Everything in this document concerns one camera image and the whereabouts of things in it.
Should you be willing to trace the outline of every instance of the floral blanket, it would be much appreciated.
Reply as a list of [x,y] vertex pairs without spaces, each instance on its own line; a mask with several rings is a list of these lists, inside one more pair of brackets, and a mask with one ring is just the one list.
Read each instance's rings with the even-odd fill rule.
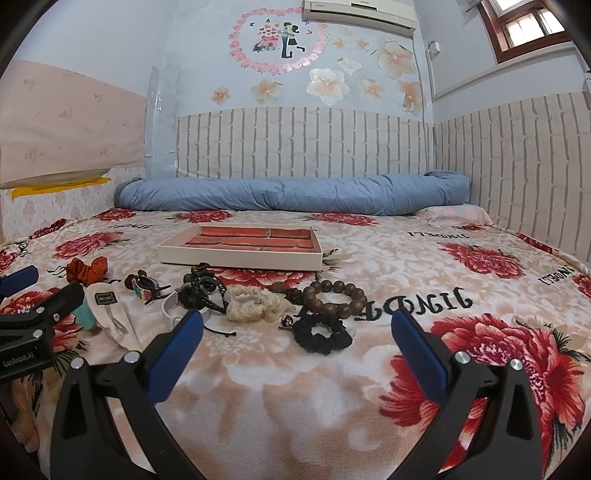
[[[7,274],[36,265],[39,282],[1,311],[23,312],[66,284],[74,257],[104,255],[109,279],[143,269],[178,287],[189,268],[157,261],[156,245],[191,223],[304,222],[324,251],[322,272],[217,269],[228,284],[305,287],[314,278],[353,282],[384,312],[375,321],[345,320],[351,347],[328,356],[306,353],[291,334],[266,322],[235,325],[219,316],[205,332],[170,398],[157,410],[174,437],[211,480],[290,478],[379,480],[404,459],[437,407],[427,401],[392,340],[388,312],[404,305],[452,351],[503,365],[519,358],[530,375],[549,475],[589,421],[591,280],[542,245],[491,227],[432,227],[412,216],[367,217],[290,212],[131,212],[56,222],[28,242],[4,247]],[[149,306],[115,283],[143,346],[165,331],[161,301]],[[344,301],[325,294],[323,300]],[[33,375],[40,459],[48,472],[51,423],[70,360],[118,360],[124,351],[102,332],[84,332],[69,316],[55,326],[53,369]],[[142,457],[122,409],[110,403],[130,455]],[[473,405],[446,465],[466,452],[483,402]]]

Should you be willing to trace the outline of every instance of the red brick pattern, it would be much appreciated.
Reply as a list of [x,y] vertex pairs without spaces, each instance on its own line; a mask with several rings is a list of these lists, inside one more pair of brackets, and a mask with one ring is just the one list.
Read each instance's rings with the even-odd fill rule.
[[185,247],[268,252],[314,252],[309,229],[204,226]]

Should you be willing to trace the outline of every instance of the pink pillow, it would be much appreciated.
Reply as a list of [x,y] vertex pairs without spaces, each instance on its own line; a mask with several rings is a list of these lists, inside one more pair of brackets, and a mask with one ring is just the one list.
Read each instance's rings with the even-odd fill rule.
[[456,205],[450,207],[428,207],[415,215],[434,226],[492,225],[493,221],[486,210],[477,205]]

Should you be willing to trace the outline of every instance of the window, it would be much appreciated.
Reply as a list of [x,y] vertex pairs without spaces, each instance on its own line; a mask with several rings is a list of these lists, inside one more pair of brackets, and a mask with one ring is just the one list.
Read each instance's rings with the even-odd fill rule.
[[478,5],[498,63],[570,41],[540,0],[482,0]]

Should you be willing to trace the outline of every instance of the wooden window frame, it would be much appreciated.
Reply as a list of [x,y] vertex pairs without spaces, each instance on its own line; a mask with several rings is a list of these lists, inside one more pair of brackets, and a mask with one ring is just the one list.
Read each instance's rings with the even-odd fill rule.
[[478,10],[484,20],[488,35],[491,38],[492,48],[495,51],[497,63],[503,63],[504,61],[514,59],[521,55],[525,55],[526,53],[531,53],[541,48],[571,40],[568,33],[563,31],[536,38],[535,40],[516,47],[511,45],[509,34],[507,33],[505,26],[508,23],[541,8],[544,8],[543,5],[538,0],[534,0],[499,16],[490,0],[482,0],[478,5]]

